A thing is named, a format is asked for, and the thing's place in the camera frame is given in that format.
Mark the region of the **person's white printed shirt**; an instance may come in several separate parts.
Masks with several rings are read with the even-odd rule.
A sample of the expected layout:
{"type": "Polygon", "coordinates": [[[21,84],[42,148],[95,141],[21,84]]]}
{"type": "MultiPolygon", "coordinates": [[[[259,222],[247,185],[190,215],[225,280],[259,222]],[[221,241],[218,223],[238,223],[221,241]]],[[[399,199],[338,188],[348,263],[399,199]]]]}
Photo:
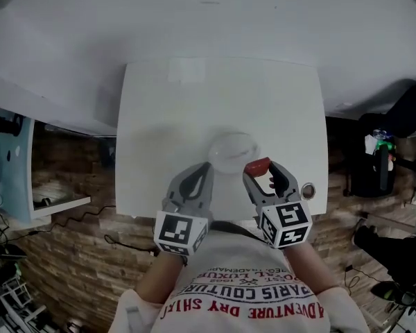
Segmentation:
{"type": "Polygon", "coordinates": [[[370,333],[340,286],[314,294],[283,250],[231,223],[213,224],[164,304],[135,288],[108,333],[370,333]]]}

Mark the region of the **black headset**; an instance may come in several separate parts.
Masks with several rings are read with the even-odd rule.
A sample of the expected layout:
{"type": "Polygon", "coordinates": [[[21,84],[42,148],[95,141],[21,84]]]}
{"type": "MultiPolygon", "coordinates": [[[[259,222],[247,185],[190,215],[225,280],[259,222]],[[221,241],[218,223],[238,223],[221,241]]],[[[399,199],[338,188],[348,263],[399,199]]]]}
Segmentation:
{"type": "Polygon", "coordinates": [[[17,137],[21,132],[23,121],[24,116],[20,114],[14,114],[12,120],[0,117],[0,133],[10,134],[17,137]]]}

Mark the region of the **person's left forearm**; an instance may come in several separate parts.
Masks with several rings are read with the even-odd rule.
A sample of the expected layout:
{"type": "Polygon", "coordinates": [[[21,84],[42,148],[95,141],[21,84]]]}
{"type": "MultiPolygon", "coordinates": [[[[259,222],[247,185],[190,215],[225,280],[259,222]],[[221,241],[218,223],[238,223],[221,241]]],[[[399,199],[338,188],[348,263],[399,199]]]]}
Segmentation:
{"type": "Polygon", "coordinates": [[[187,260],[181,256],[161,252],[138,281],[135,291],[146,302],[164,304],[186,264],[187,260]]]}

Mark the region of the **white table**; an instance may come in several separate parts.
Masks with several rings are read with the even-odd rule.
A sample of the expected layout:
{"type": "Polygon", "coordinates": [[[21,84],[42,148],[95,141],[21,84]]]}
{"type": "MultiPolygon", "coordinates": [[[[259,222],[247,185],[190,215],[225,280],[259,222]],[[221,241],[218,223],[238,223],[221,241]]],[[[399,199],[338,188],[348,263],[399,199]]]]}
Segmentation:
{"type": "Polygon", "coordinates": [[[312,214],[327,210],[327,131],[316,69],[249,58],[173,58],[129,64],[116,139],[119,214],[153,218],[173,177],[208,159],[227,133],[310,183],[312,214]]]}

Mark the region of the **white plate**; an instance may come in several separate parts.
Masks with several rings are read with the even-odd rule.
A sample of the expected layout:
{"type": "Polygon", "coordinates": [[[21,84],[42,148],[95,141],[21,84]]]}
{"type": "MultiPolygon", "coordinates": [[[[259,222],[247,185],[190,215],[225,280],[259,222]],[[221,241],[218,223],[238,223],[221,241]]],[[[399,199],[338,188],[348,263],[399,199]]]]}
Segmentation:
{"type": "Polygon", "coordinates": [[[215,171],[222,174],[241,173],[245,166],[257,160],[260,147],[247,133],[224,133],[212,142],[208,160],[215,171]]]}

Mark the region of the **black mesh office chair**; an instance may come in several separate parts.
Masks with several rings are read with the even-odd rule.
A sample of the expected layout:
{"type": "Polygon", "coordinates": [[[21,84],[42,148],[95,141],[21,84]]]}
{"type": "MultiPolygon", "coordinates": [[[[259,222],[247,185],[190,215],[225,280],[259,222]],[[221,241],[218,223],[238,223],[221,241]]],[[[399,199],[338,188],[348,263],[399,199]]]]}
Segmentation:
{"type": "Polygon", "coordinates": [[[396,167],[416,172],[416,160],[411,162],[397,155],[397,146],[375,150],[373,130],[390,133],[394,140],[407,138],[416,132],[416,85],[410,87],[386,113],[366,113],[345,126],[341,139],[346,170],[346,196],[377,198],[391,194],[396,167]]]}

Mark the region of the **light blue table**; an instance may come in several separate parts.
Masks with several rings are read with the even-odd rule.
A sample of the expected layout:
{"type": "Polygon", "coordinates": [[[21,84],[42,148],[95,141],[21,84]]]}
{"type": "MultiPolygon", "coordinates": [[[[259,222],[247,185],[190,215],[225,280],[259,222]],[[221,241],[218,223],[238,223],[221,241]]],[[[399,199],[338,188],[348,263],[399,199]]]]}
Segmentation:
{"type": "MultiPolygon", "coordinates": [[[[14,112],[0,108],[0,117],[12,120],[14,112]]],[[[0,209],[22,223],[32,223],[91,202],[90,197],[75,200],[50,200],[34,207],[32,187],[32,148],[35,120],[24,117],[20,134],[14,137],[0,133],[0,209]],[[6,160],[7,152],[11,158],[6,160]]]]}

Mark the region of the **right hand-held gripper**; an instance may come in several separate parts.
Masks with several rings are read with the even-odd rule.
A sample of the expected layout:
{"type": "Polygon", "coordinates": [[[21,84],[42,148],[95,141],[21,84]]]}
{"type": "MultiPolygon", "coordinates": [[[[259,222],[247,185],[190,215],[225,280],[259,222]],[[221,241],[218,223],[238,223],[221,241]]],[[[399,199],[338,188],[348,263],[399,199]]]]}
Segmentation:
{"type": "Polygon", "coordinates": [[[271,187],[267,194],[248,173],[243,174],[243,184],[256,207],[257,226],[266,243],[282,249],[306,241],[312,227],[308,204],[299,194],[294,175],[275,161],[268,168],[271,187]]]}

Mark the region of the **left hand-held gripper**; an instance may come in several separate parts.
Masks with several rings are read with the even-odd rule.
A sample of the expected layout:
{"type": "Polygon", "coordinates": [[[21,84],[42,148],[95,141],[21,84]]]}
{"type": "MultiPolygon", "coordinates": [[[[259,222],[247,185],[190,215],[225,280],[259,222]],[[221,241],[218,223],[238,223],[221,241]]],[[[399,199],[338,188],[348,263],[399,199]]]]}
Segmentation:
{"type": "Polygon", "coordinates": [[[174,255],[194,255],[213,221],[210,210],[214,168],[210,162],[190,166],[171,181],[155,219],[154,242],[174,255]]]}

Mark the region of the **white metal frame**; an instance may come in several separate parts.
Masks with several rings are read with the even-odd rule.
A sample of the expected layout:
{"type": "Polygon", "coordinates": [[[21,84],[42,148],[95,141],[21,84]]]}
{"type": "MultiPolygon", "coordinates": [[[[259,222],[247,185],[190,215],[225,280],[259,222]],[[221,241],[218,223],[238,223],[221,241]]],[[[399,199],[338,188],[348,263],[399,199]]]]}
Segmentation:
{"type": "Polygon", "coordinates": [[[12,276],[0,286],[0,301],[12,318],[30,327],[31,323],[46,310],[42,305],[31,308],[33,297],[29,293],[25,281],[21,281],[18,275],[12,276]]]}

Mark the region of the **person's right forearm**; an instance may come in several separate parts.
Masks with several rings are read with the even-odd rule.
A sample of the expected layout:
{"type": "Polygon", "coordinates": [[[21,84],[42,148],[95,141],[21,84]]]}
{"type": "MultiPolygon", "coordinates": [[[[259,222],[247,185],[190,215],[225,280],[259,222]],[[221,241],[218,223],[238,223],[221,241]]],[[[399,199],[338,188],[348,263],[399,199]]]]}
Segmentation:
{"type": "Polygon", "coordinates": [[[289,246],[283,252],[296,277],[314,294],[339,286],[329,267],[308,242],[289,246]]]}

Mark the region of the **red sausage piece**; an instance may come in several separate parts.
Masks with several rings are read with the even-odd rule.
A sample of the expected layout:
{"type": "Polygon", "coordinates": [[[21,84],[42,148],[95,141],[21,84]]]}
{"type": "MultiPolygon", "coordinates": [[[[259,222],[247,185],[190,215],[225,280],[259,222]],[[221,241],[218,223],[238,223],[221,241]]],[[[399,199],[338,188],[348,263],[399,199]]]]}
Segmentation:
{"type": "Polygon", "coordinates": [[[269,157],[249,162],[244,168],[244,173],[248,174],[252,178],[264,176],[268,172],[270,164],[271,160],[269,157]]]}

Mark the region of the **green plastic bottle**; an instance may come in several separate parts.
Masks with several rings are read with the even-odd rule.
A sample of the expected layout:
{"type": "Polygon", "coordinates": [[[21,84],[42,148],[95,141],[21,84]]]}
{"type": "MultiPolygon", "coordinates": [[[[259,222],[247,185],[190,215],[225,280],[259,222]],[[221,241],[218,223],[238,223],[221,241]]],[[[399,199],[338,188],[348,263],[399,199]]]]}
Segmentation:
{"type": "Polygon", "coordinates": [[[387,146],[389,151],[396,149],[395,140],[393,136],[385,130],[373,130],[372,136],[376,140],[375,150],[378,151],[381,146],[387,146]]]}

